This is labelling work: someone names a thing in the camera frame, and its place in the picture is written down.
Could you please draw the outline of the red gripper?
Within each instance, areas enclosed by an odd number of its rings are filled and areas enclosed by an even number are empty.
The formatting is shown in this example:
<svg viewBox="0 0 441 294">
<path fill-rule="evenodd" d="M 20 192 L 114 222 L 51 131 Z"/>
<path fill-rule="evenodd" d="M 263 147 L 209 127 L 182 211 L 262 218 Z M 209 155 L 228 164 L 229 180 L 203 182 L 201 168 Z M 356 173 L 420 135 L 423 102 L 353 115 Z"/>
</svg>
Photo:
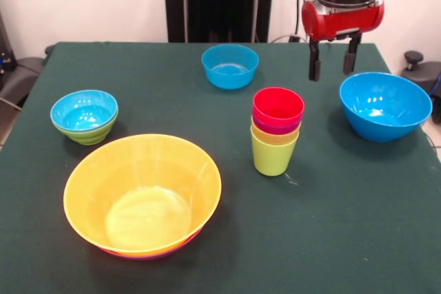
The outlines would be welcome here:
<svg viewBox="0 0 441 294">
<path fill-rule="evenodd" d="M 362 33 L 376 29 L 384 17 L 384 1 L 374 0 L 361 8 L 334 8 L 318 0 L 308 0 L 302 5 L 302 24 L 309 40 L 309 80 L 320 78 L 321 61 L 319 42 L 344 39 L 354 34 L 349 42 L 343 63 L 343 73 L 354 71 Z"/>
</svg>

